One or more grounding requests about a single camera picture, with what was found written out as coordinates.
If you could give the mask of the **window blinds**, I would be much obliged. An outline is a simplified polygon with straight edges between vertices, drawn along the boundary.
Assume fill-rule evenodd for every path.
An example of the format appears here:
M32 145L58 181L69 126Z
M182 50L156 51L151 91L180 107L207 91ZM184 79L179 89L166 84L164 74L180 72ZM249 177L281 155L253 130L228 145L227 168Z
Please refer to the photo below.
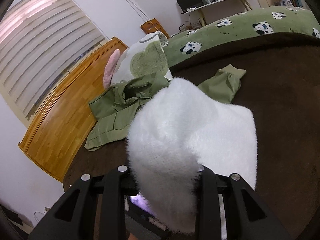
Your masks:
M1 88L28 118L63 72L103 39L72 0L21 0L1 21Z

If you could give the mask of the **white green frog pillow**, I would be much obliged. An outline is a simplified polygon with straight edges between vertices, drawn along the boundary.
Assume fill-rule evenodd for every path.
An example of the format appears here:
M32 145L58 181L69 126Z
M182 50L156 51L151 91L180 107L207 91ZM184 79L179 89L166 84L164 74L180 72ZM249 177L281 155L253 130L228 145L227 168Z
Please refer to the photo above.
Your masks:
M163 45L167 37L160 31L147 34L144 38L127 48L119 57L111 78L111 85L127 82L144 75L159 72L171 80Z

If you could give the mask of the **green pajama shirt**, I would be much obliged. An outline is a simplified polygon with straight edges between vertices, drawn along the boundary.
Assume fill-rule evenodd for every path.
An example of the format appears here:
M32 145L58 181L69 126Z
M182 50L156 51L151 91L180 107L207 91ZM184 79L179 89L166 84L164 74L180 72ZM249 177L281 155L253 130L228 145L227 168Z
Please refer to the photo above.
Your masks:
M229 64L197 87L218 102L231 103L245 74L244 69ZM85 149L95 151L124 139L137 111L169 84L170 80L155 72L115 84L90 101L88 105L97 122L86 139Z

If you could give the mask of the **pink pillow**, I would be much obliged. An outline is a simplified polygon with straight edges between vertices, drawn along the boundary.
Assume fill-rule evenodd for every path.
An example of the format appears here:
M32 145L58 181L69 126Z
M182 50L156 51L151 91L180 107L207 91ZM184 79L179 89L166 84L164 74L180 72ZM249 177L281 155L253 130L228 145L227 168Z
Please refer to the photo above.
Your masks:
M108 89L111 84L111 79L116 68L117 62L120 58L120 50L116 49L108 59L108 62L104 68L104 75L103 75L103 88Z

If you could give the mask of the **white desk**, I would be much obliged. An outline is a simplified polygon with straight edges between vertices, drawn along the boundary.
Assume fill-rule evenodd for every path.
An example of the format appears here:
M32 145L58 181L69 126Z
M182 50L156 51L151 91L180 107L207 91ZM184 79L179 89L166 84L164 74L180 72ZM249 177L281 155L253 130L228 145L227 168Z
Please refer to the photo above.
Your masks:
M199 8L190 9L183 12L182 15L190 16L191 19L195 19L196 22L199 21L204 26L235 14L260 8L258 0L219 0Z

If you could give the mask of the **wooden headboard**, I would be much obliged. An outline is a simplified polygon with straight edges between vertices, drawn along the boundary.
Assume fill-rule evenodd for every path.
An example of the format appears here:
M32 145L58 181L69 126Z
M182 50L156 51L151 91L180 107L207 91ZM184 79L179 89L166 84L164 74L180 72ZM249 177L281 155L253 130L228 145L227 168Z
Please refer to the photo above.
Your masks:
M59 182L95 124L88 103L103 92L104 68L117 49L127 46L113 37L76 66L48 95L18 145Z

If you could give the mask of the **green cow pattern blanket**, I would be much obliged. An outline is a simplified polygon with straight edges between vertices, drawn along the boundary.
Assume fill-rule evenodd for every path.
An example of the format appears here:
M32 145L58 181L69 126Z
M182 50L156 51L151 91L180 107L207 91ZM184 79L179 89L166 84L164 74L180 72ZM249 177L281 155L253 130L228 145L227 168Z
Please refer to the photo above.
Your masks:
M272 6L241 12L200 29L184 31L162 42L162 47L171 68L224 43L282 32L319 38L319 22L310 10Z

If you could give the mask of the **white fluffy cardigan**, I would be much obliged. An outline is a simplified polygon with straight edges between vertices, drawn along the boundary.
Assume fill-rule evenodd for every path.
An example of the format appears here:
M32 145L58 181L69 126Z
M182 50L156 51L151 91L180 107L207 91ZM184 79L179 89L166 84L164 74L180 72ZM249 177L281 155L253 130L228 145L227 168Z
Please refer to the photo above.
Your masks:
M170 230L193 233L194 187L203 165L257 181L257 135L252 112L220 103L188 80L175 78L136 114L127 155L151 211Z

